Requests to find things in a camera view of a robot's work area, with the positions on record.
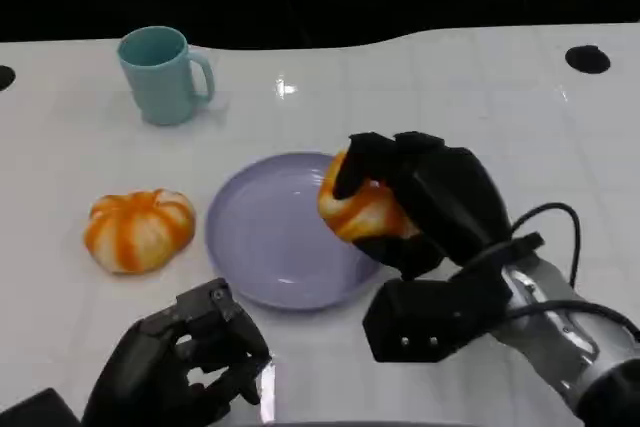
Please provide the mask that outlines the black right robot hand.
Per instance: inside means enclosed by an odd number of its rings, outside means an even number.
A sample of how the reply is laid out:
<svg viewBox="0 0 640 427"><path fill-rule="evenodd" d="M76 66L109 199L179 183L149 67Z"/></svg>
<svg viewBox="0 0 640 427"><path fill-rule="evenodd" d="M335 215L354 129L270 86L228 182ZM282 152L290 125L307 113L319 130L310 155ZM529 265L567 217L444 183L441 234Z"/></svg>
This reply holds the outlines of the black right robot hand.
<svg viewBox="0 0 640 427"><path fill-rule="evenodd" d="M351 199L366 182L390 189L417 231L360 236L354 245L410 281L444 259L458 266L511 237L504 201L480 160L467 148L439 137L403 132L387 138L353 134L332 194Z"/></svg>

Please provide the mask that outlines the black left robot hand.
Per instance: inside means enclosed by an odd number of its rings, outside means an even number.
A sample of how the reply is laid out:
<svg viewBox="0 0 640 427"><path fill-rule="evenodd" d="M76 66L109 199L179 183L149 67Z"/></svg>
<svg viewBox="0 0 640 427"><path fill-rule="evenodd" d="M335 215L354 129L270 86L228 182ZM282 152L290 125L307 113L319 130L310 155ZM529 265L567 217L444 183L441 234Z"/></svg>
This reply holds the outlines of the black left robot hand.
<svg viewBox="0 0 640 427"><path fill-rule="evenodd" d="M260 401L264 337L222 278L135 322L90 394L84 426L209 426L236 397Z"/></svg>

